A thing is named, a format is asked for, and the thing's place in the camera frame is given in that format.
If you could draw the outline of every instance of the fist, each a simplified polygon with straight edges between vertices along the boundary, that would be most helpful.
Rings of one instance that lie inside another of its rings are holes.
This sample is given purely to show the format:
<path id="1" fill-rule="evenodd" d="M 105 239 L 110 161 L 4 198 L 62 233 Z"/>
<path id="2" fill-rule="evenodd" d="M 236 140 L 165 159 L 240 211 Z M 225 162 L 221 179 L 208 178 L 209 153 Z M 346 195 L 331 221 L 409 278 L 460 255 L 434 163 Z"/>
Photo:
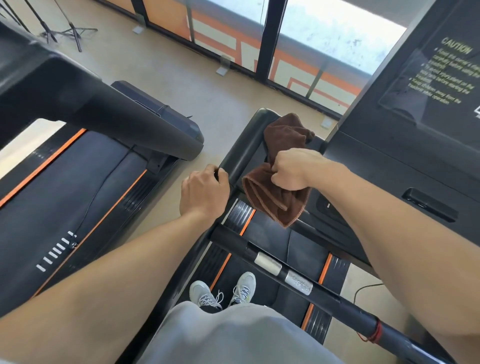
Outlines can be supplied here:
<path id="1" fill-rule="evenodd" d="M 275 158 L 272 171 L 272 182 L 289 191 L 313 187 L 311 176 L 319 165 L 328 161 L 319 152 L 311 149 L 292 148 L 280 151 Z"/>
<path id="2" fill-rule="evenodd" d="M 211 225 L 220 217 L 227 206 L 230 194 L 228 173 L 218 170 L 218 181 L 214 173 L 217 169 L 209 164 L 201 171 L 190 173 L 181 184 L 180 214 L 199 213 Z"/>

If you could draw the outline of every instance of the treadmill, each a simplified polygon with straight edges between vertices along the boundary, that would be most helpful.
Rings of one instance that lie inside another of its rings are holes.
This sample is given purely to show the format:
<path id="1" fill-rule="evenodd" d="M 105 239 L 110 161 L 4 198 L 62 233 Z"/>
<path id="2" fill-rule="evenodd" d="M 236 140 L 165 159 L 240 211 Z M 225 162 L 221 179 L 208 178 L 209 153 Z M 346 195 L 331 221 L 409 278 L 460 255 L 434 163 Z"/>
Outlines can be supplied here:
<path id="1" fill-rule="evenodd" d="M 475 0 L 432 1 L 333 137 L 306 145 L 477 245 L 480 33 L 471 28 L 479 27 L 479 12 Z M 225 213 L 185 256 L 118 363 L 141 355 L 167 312 L 188 299 L 193 281 L 203 280 L 214 295 L 221 290 L 229 302 L 246 270 L 257 277 L 253 303 L 274 308 L 320 343 L 335 317 L 407 363 L 454 363 L 439 345 L 416 343 L 339 295 L 350 263 L 375 271 L 353 230 L 318 191 L 289 229 L 249 205 L 241 178 L 266 160 L 263 131 L 279 117 L 257 111 L 221 163 L 231 187 Z"/>
<path id="2" fill-rule="evenodd" d="M 39 118 L 66 124 L 0 179 L 0 316 L 125 241 L 203 148 L 189 118 L 0 17 L 0 148 Z"/>

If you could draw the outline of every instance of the white shoelace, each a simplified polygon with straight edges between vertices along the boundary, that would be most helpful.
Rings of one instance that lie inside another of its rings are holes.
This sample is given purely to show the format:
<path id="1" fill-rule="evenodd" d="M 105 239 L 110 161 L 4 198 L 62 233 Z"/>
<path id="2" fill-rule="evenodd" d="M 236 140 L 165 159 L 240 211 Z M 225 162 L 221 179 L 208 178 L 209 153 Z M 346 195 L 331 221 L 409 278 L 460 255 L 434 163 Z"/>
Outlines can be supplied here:
<path id="1" fill-rule="evenodd" d="M 239 302 L 237 303 L 248 303 L 247 297 L 250 293 L 250 288 L 247 286 L 235 286 L 233 289 L 233 300 L 238 298 Z"/>
<path id="2" fill-rule="evenodd" d="M 206 293 L 203 296 L 200 296 L 198 300 L 199 306 L 214 306 L 214 307 L 221 307 L 221 303 L 223 301 L 223 292 L 218 291 L 215 300 L 213 299 L 213 295 L 211 293 Z"/>

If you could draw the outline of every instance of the gray sneaker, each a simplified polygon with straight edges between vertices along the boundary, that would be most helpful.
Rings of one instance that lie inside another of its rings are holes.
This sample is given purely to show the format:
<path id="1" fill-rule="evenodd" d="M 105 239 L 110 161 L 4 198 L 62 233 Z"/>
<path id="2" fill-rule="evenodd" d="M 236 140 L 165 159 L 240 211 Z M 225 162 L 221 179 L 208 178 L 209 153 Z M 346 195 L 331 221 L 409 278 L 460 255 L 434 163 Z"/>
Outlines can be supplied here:
<path id="1" fill-rule="evenodd" d="M 233 289 L 233 297 L 228 306 L 230 307 L 238 303 L 250 303 L 256 286 L 257 281 L 255 275 L 252 272 L 243 273 Z"/>
<path id="2" fill-rule="evenodd" d="M 210 288 L 201 280 L 196 280 L 190 286 L 190 301 L 198 307 L 212 306 L 222 309 L 220 303 L 223 301 L 223 293 L 218 291 L 216 298 L 210 292 Z"/>

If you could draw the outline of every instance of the beige floor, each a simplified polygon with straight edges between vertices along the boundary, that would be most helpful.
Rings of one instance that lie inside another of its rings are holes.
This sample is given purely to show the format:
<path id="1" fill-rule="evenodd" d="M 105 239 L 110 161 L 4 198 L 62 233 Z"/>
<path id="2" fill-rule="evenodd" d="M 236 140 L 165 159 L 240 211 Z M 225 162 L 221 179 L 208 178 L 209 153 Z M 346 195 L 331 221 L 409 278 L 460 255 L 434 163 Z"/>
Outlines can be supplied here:
<path id="1" fill-rule="evenodd" d="M 99 32 L 82 41 L 83 53 L 75 43 L 61 38 L 58 50 L 100 75 L 106 83 L 126 80 L 151 96 L 169 104 L 184 115 L 193 115 L 205 136 L 205 147 L 193 162 L 173 176 L 157 204 L 134 231 L 131 238 L 179 215 L 180 181 L 192 170 L 207 163 L 219 164 L 259 108 L 280 114 L 297 113 L 304 125 L 326 138 L 331 132 L 322 127 L 321 113 L 244 75 L 230 71 L 225 77 L 215 73 L 218 64 L 152 30 L 132 32 L 135 22 L 92 0 L 61 0 L 77 26 L 97 27 Z M 21 0 L 10 1 L 34 34 L 42 28 Z M 52 28 L 68 27 L 53 0 L 37 0 L 37 11 Z M 0 177 L 42 143 L 58 123 L 39 121 L 22 133 L 8 148 L 0 151 Z M 351 267 L 342 295 L 353 299 L 356 289 L 378 282 L 357 267 Z M 390 325 L 404 330 L 408 314 L 388 290 L 373 287 L 359 293 L 358 304 Z M 396 359 L 370 343 L 363 343 L 355 332 L 333 320 L 325 346 L 347 364 L 395 363 Z"/>

